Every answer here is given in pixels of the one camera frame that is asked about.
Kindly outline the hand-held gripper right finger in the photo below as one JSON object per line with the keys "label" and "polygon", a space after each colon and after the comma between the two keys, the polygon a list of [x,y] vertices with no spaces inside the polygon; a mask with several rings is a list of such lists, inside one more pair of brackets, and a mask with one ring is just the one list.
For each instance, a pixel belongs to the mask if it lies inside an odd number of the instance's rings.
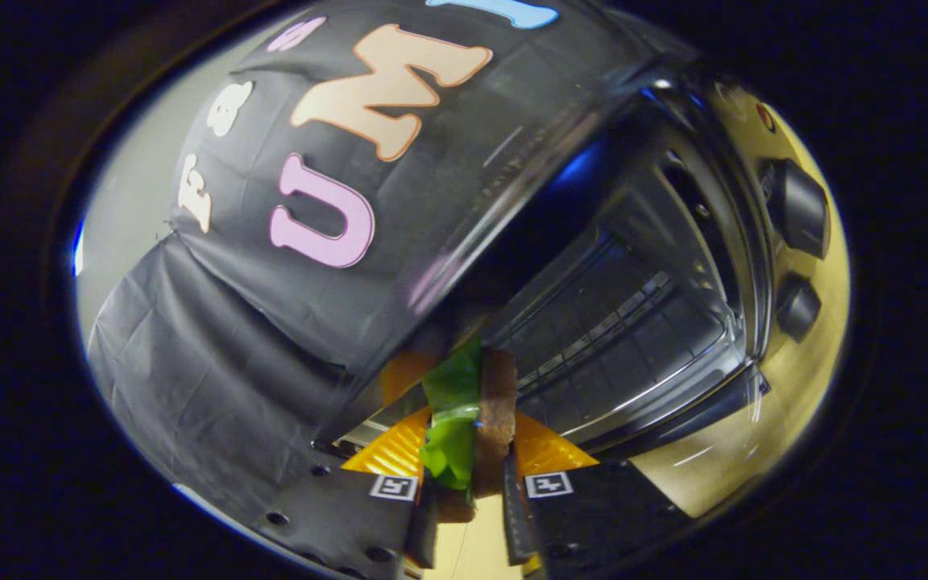
{"label": "hand-held gripper right finger", "polygon": [[530,579],[615,578],[691,518],[626,459],[596,460],[517,412],[502,465],[506,557]]}

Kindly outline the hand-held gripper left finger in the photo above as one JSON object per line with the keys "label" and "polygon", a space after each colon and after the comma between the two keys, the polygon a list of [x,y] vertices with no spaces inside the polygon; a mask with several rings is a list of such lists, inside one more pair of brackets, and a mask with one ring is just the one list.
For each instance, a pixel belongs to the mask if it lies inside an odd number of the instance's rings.
{"label": "hand-held gripper left finger", "polygon": [[419,459],[430,408],[380,434],[338,469],[314,466],[266,507],[259,532],[291,554],[358,579],[435,566],[434,477]]}

